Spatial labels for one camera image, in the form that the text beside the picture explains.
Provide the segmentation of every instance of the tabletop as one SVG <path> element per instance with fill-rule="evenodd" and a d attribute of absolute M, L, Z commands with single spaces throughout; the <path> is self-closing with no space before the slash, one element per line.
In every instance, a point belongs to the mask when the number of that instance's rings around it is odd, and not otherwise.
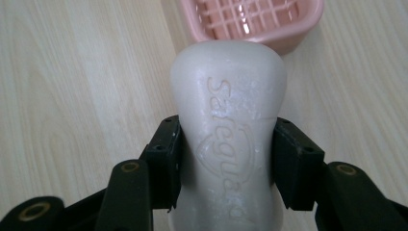
<path fill-rule="evenodd" d="M 55 195 L 70 205 L 138 158 L 177 111 L 169 70 L 189 45 L 175 0 L 0 1 L 0 218 Z M 408 205 L 408 1 L 326 0 L 282 57 L 279 113 Z M 155 230 L 169 230 L 156 211 Z M 317 230 L 284 212 L 282 230 Z"/>

